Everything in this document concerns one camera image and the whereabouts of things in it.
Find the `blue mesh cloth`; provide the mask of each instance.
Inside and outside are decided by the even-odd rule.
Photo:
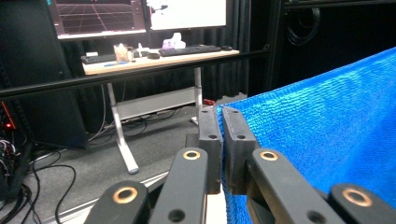
[[[396,208],[396,48],[227,106],[313,187],[357,184]],[[224,192],[228,223],[250,223],[246,197]]]

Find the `computer mouse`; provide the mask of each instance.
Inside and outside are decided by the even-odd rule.
[[[160,54],[159,53],[149,53],[148,59],[160,59]]]
[[[221,46],[221,50],[230,51],[230,50],[233,50],[233,47],[231,47],[231,46]]]

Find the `black curtain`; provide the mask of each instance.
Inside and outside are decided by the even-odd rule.
[[[83,77],[80,56],[89,51],[99,54],[113,52],[113,45],[126,44],[137,48],[138,43],[151,49],[160,48],[164,39],[174,32],[180,32],[182,40],[190,45],[231,46],[241,52],[249,51],[249,7],[248,0],[227,0],[226,26],[220,28],[192,29],[181,31],[149,31],[145,34],[126,35],[106,39],[91,39],[63,42],[64,53],[74,77]],[[126,79],[113,83],[116,100],[130,100],[166,91],[174,91],[194,85],[192,69],[168,72],[157,76]],[[202,70],[203,98],[221,99],[248,91],[248,62],[234,62],[206,66]],[[97,132],[104,116],[104,96],[106,100],[106,120],[112,115],[108,105],[106,85],[78,90],[78,101],[86,130]]]

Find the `keyboard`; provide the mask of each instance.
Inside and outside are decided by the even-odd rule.
[[[171,57],[178,55],[218,52],[221,51],[221,49],[216,46],[196,46],[186,47],[184,49],[159,49],[158,51],[163,57]]]
[[[146,57],[148,54],[148,51],[142,51],[142,57]],[[134,51],[134,58],[140,58],[139,52]],[[81,56],[81,60],[85,64],[93,64],[114,62],[117,60],[117,58],[115,54],[103,54],[98,56]]]

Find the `gray carpet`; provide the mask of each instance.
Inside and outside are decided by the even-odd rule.
[[[243,99],[240,94],[234,98],[224,97],[218,104],[225,104],[234,100]],[[161,114],[160,118],[169,117],[170,113]],[[132,129],[124,128],[126,140],[140,167],[139,173],[129,175],[125,163],[115,142],[115,134],[98,138],[92,143],[107,141],[93,146],[88,150],[64,150],[62,157],[55,164],[70,165],[76,169],[76,182],[65,197],[60,212],[76,207],[83,203],[97,199],[109,187],[122,180],[142,181],[155,175],[167,172],[176,153],[185,146],[187,133],[198,133],[198,127],[190,121],[195,116],[195,107],[186,106],[169,119],[149,123]],[[58,154],[53,154],[38,161],[35,168],[55,161]],[[64,167],[50,168],[39,171],[40,195],[35,205],[41,221],[54,217],[56,204],[64,195],[73,179],[71,169]],[[36,182],[33,174],[28,175],[24,183],[29,186],[35,196]],[[3,217],[14,203],[6,204],[0,217]],[[21,223],[27,213],[27,205],[10,223]],[[26,223],[35,223],[32,214]]]

